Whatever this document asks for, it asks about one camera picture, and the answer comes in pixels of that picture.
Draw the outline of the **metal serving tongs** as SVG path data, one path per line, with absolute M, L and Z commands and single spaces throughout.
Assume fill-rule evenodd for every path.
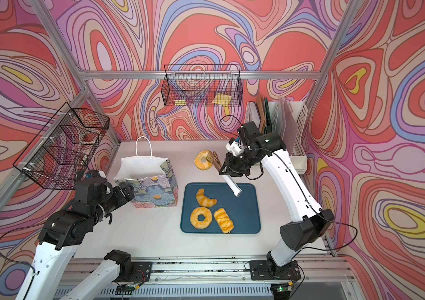
M 220 164 L 217 153 L 214 151 L 212 152 L 212 164 L 217 171 L 220 171 L 222 165 Z M 228 187 L 230 187 L 234 196 L 239 198 L 242 194 L 241 188 L 232 180 L 232 178 L 229 175 L 221 175 L 221 177 L 227 183 Z

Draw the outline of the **floral paper gift bag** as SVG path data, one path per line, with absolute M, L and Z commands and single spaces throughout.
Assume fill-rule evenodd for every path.
M 114 182 L 133 190 L 135 208 L 177 206 L 179 186 L 170 159 L 155 156 L 151 141 L 145 136 L 137 138 L 134 156 L 121 159 Z

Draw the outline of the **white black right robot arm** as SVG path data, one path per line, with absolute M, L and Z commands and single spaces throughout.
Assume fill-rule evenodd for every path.
M 267 259 L 271 268 L 284 267 L 307 245 L 321 238 L 335 216 L 331 210 L 324 210 L 306 188 L 277 133 L 262 134 L 254 122 L 239 126 L 237 133 L 239 137 L 226 145 L 227 153 L 219 175 L 248 176 L 251 167 L 258 164 L 274 180 L 291 222 L 280 227 L 281 239 Z

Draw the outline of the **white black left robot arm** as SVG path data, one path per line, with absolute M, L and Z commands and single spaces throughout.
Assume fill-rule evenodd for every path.
M 112 186 L 107 179 L 90 177 L 76 183 L 75 197 L 63 210 L 46 220 L 30 271 L 16 296 L 21 300 L 53 299 L 66 267 L 88 233 L 112 213 L 134 199 L 130 186 Z M 93 300 L 115 281 L 129 281 L 134 274 L 131 255 L 114 250 L 71 292 L 66 300 Z

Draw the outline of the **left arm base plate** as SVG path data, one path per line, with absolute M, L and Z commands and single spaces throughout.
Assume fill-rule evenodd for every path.
M 152 271 L 152 262 L 133 261 L 132 256 L 124 251 L 112 250 L 105 257 L 105 261 L 114 261 L 119 266 L 118 282 L 148 282 Z

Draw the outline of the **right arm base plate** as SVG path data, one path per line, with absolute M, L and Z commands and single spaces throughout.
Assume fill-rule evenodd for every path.
M 280 281 L 296 282 L 302 279 L 301 270 L 296 261 L 290 261 L 284 266 L 277 266 L 268 256 L 266 260 L 252 260 L 248 262 L 248 270 L 253 281 Z

